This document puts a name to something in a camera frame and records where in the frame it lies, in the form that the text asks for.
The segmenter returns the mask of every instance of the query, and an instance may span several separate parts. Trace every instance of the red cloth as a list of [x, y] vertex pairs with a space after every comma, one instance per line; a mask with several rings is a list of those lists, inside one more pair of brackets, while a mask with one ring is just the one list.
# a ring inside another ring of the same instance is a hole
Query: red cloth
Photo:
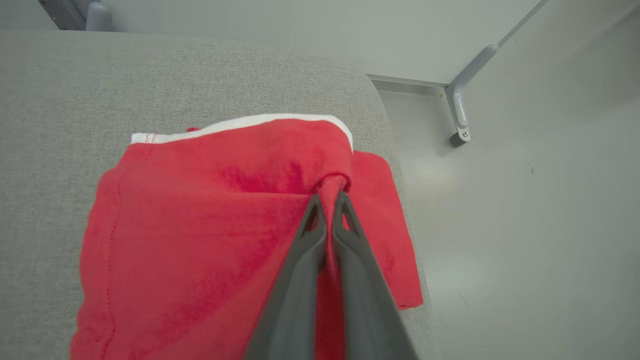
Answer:
[[[240, 359], [316, 192], [329, 222], [338, 191], [349, 192], [397, 305], [422, 303], [390, 169], [352, 152], [340, 127], [281, 119], [158, 136], [130, 145], [98, 185], [72, 359]], [[327, 244], [316, 358], [343, 359], [340, 277]]]

